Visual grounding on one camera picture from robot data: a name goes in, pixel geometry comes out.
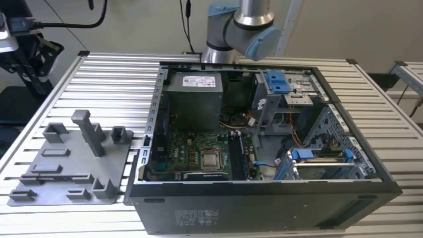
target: colored wires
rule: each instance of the colored wires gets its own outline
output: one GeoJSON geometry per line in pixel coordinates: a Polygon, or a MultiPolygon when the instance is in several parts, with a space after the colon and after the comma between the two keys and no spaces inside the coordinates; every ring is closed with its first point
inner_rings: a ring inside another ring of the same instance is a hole
{"type": "Polygon", "coordinates": [[[296,145],[299,146],[299,148],[304,148],[303,143],[300,142],[300,139],[299,139],[296,131],[295,131],[295,126],[294,126],[294,122],[292,122],[292,114],[291,113],[290,113],[290,124],[291,124],[292,140],[296,143],[296,145]]]}

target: power cord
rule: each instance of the power cord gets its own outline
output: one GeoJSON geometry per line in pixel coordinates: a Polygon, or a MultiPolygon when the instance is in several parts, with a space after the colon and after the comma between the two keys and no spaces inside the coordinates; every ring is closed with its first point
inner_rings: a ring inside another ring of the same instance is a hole
{"type": "MultiPolygon", "coordinates": [[[[90,9],[94,8],[94,2],[88,1],[90,9]]],[[[47,28],[47,27],[62,27],[62,28],[82,28],[82,29],[90,29],[95,28],[99,25],[102,25],[106,17],[106,12],[107,12],[107,0],[104,0],[104,5],[103,5],[103,11],[102,11],[102,16],[100,19],[98,20],[96,23],[94,24],[68,24],[68,23],[44,23],[44,22],[34,22],[34,27],[35,28],[47,28]]]]}
{"type": "Polygon", "coordinates": [[[413,111],[411,111],[411,114],[410,114],[410,118],[415,115],[417,111],[418,111],[418,108],[422,106],[423,104],[423,98],[421,98],[418,101],[417,101],[417,104],[415,104],[415,108],[413,108],[413,111]]]}
{"type": "Polygon", "coordinates": [[[413,108],[411,114],[409,116],[410,118],[415,115],[418,108],[419,108],[418,106],[415,106],[415,108],[413,108]]]}
{"type": "Polygon", "coordinates": [[[180,6],[180,18],[183,20],[183,28],[184,28],[184,33],[186,33],[186,37],[187,37],[188,44],[190,44],[190,49],[191,49],[191,52],[195,53],[195,50],[194,50],[192,44],[191,44],[191,34],[190,34],[191,1],[187,0],[187,3],[186,3],[186,17],[187,17],[187,28],[188,28],[188,31],[187,31],[187,28],[186,28],[183,1],[182,0],[179,0],[179,6],[180,6]]]}
{"type": "Polygon", "coordinates": [[[405,96],[405,93],[406,93],[407,89],[409,89],[409,85],[406,86],[405,91],[403,91],[403,93],[402,93],[402,96],[401,96],[399,99],[398,99],[397,105],[399,105],[399,102],[401,102],[402,99],[403,99],[403,96],[405,96]]]}
{"type": "MultiPolygon", "coordinates": [[[[51,4],[48,3],[47,0],[44,0],[46,4],[48,5],[48,7],[51,8],[51,10],[54,11],[54,13],[56,14],[58,18],[60,19],[62,23],[64,23],[64,20],[62,19],[62,17],[59,16],[56,10],[54,9],[54,7],[51,6],[51,4]]],[[[76,38],[76,40],[79,41],[80,45],[84,47],[84,49],[88,51],[87,46],[84,45],[84,43],[80,41],[79,37],[75,35],[75,33],[71,31],[70,28],[67,28],[67,30],[70,31],[70,33],[74,35],[74,37],[76,38]]]]}

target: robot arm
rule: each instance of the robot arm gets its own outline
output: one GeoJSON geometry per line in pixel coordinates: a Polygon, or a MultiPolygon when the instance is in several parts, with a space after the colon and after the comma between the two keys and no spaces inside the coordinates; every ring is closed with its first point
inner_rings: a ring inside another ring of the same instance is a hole
{"type": "Polygon", "coordinates": [[[238,52],[262,60],[272,52],[280,37],[274,26],[270,0],[212,3],[208,11],[206,63],[236,63],[238,52]]]}

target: label sticker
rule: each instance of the label sticker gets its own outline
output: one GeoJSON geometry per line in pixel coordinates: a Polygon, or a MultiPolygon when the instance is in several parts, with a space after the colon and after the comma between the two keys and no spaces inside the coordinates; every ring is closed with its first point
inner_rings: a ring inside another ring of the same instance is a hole
{"type": "Polygon", "coordinates": [[[184,76],[183,87],[215,87],[216,81],[212,76],[184,76]]]}
{"type": "Polygon", "coordinates": [[[251,118],[250,121],[248,121],[248,125],[254,126],[255,123],[256,123],[256,120],[254,118],[251,118]]]}
{"type": "Polygon", "coordinates": [[[219,210],[175,210],[178,226],[218,225],[219,210]]]}

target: metal frame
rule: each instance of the metal frame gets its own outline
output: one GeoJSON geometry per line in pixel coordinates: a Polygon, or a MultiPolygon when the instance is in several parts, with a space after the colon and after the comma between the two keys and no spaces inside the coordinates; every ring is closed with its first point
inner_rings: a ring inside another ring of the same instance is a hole
{"type": "Polygon", "coordinates": [[[394,64],[391,73],[397,74],[421,97],[423,97],[423,63],[398,61],[394,64]]]}
{"type": "MultiPolygon", "coordinates": [[[[0,168],[3,168],[0,173],[2,235],[44,238],[92,237],[94,235],[148,237],[134,207],[123,205],[123,196],[116,204],[106,206],[8,207],[6,203],[7,194],[18,185],[14,177],[27,170],[27,163],[32,162],[44,142],[40,139],[43,136],[40,127],[44,127],[48,122],[68,123],[75,108],[90,108],[95,117],[92,122],[118,121],[127,127],[132,127],[136,132],[132,148],[140,147],[143,118],[148,111],[148,100],[140,94],[152,92],[159,61],[198,62],[199,58],[198,56],[92,53],[87,58],[78,58],[74,62],[11,150],[0,160],[0,168]]],[[[422,131],[415,130],[414,122],[406,120],[405,113],[386,98],[386,94],[378,90],[371,79],[342,59],[267,58],[254,62],[242,58],[240,61],[250,64],[306,65],[319,68],[367,142],[405,192],[389,206],[379,208],[346,231],[303,232],[295,236],[421,238],[423,234],[422,131]],[[367,96],[356,95],[365,91],[367,96]]],[[[126,191],[130,170],[131,165],[126,167],[120,191],[126,191]]],[[[207,234],[196,237],[219,236],[222,235],[207,234]]],[[[292,233],[236,233],[224,234],[224,236],[290,237],[292,233]]]]}

